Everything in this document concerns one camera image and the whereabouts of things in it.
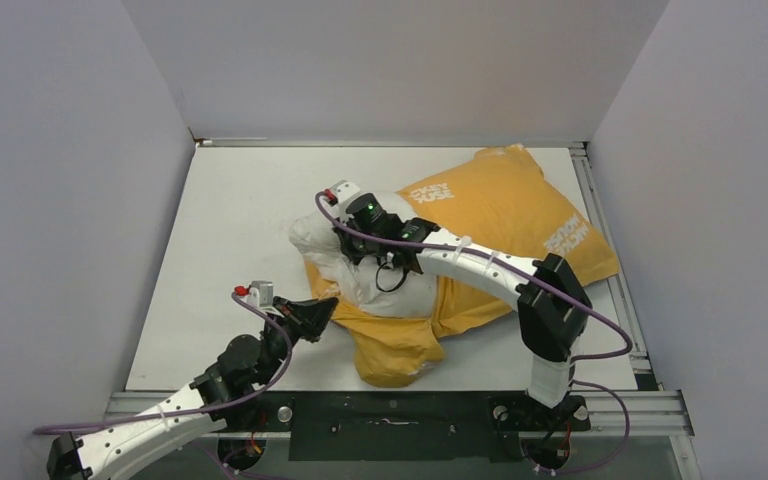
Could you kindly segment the white pillow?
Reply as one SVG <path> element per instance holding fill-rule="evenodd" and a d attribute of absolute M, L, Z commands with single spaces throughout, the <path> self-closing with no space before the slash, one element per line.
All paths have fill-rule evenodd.
<path fill-rule="evenodd" d="M 288 237 L 303 258 L 314 295 L 341 295 L 341 305 L 376 317 L 427 318 L 433 313 L 436 276 L 382 269 L 373 257 L 352 264 L 319 210 L 294 220 Z"/>

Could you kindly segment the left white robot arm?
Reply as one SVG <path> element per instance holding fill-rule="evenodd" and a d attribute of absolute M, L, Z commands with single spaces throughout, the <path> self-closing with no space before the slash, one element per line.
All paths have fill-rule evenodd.
<path fill-rule="evenodd" d="M 256 399 L 287 372 L 300 341 L 317 342 L 339 301 L 335 297 L 259 307 L 253 289 L 232 300 L 264 322 L 257 336 L 234 337 L 214 363 L 167 398 L 131 417 L 37 428 L 53 436 L 51 479 L 129 479 L 151 463 L 207 433 L 244 430 L 256 421 Z"/>

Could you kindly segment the yellow and blue pillowcase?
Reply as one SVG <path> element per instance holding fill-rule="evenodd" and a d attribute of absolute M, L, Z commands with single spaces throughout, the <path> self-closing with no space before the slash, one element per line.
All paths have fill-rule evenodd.
<path fill-rule="evenodd" d="M 619 261 L 602 233 L 588 220 L 577 196 L 566 196 L 521 145 L 458 148 L 340 149 L 328 182 L 340 179 L 371 189 L 384 208 L 404 219 L 421 217 L 476 243 L 513 255 L 568 260 L 604 321 L 590 320 L 580 348 L 609 353 L 623 346 L 611 330 L 616 311 L 607 280 Z M 434 368 L 452 362 L 443 339 L 501 318 L 509 307 L 486 293 L 437 277 L 434 311 L 427 318 L 388 318 L 339 303 L 335 321 L 354 342 L 353 362 L 362 381 L 383 388 L 417 384 L 432 389 Z"/>

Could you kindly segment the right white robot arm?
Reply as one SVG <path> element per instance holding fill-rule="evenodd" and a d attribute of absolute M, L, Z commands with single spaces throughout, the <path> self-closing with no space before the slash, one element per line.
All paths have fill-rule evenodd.
<path fill-rule="evenodd" d="M 518 316 L 524 345 L 534 360 L 526 389 L 525 414 L 549 428 L 564 413 L 575 373 L 574 356 L 591 303 L 569 263 L 556 254 L 532 259 L 472 243 L 438 224 L 387 212 L 371 193 L 338 188 L 322 194 L 338 209 L 333 221 L 341 252 L 355 265 L 372 258 L 404 276 L 435 275 L 484 292 Z"/>

